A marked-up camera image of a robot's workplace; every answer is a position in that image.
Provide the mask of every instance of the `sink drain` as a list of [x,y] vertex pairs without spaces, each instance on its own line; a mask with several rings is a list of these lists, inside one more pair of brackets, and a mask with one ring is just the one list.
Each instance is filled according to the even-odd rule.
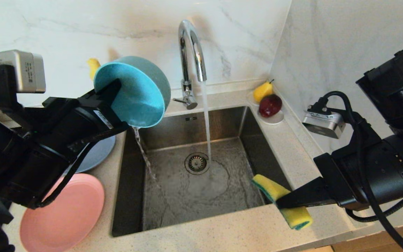
[[184,161],[184,167],[189,173],[200,175],[208,170],[208,156],[204,153],[192,153]]

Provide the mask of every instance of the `speckled countertop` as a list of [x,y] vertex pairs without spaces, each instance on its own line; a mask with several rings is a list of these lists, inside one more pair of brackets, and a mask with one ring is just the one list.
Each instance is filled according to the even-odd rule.
[[[210,110],[248,105],[246,94],[249,91],[236,91],[208,96]],[[179,103],[171,102],[166,116],[195,113],[203,110],[201,97],[198,107],[186,110]],[[312,139],[296,130],[299,121],[288,107],[283,107],[285,120],[275,126],[259,125],[272,147],[289,183],[293,188],[309,182],[320,175],[312,155],[321,154]],[[105,205],[102,214],[91,233],[70,251],[297,251],[318,247],[352,238],[352,232],[366,225],[351,222],[345,212],[335,205],[309,208],[314,223],[302,231],[291,230],[274,205],[265,205],[244,211],[233,212],[206,219],[172,225],[141,233],[113,238],[112,218],[118,176],[125,143],[125,134],[116,136],[116,145],[110,156],[91,174],[101,180],[105,189]],[[4,227],[16,251],[24,251],[19,238],[19,225],[26,208],[13,205],[10,212],[13,221]]]

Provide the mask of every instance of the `pink plate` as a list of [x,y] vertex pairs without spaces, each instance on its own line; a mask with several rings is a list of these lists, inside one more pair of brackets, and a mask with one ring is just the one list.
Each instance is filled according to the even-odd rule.
[[100,181],[88,174],[74,174],[49,206],[25,211],[21,242],[29,252],[65,251],[91,231],[103,206],[104,188]]

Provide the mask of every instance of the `marble backsplash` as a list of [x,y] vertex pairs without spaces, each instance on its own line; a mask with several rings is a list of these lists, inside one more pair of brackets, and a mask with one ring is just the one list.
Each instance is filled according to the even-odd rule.
[[290,4],[291,0],[0,0],[0,51],[19,49],[43,56],[47,92],[19,94],[24,105],[90,90],[90,57],[101,63],[128,55],[147,58],[163,70],[171,88],[178,89],[178,25],[189,19],[201,40],[208,84],[234,86],[268,76]]
[[[381,137],[392,134],[355,81],[403,49],[403,1],[293,0],[270,76],[299,119],[328,91],[343,91],[354,111]],[[343,109],[340,98],[330,107]],[[349,143],[352,128],[331,139],[312,134],[331,152]]]

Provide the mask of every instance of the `sink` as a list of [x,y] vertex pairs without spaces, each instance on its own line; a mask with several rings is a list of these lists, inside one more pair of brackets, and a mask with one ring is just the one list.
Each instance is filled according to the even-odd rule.
[[151,173],[127,131],[112,236],[270,204],[252,185],[254,174],[291,189],[249,107],[212,110],[209,119],[210,166],[203,112],[139,130]]

